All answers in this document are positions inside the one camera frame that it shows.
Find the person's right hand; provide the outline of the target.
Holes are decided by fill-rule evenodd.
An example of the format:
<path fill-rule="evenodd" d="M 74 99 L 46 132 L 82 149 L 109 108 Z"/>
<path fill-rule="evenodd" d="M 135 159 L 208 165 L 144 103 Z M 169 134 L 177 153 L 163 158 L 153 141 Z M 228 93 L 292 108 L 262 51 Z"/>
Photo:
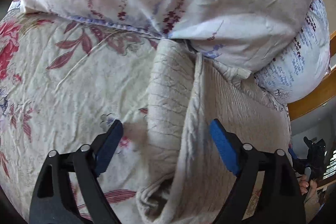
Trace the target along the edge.
<path fill-rule="evenodd" d="M 301 194 L 306 194 L 306 198 L 311 198 L 316 194 L 317 183 L 314 180 L 308 181 L 307 176 L 303 175 L 298 180 Z"/>

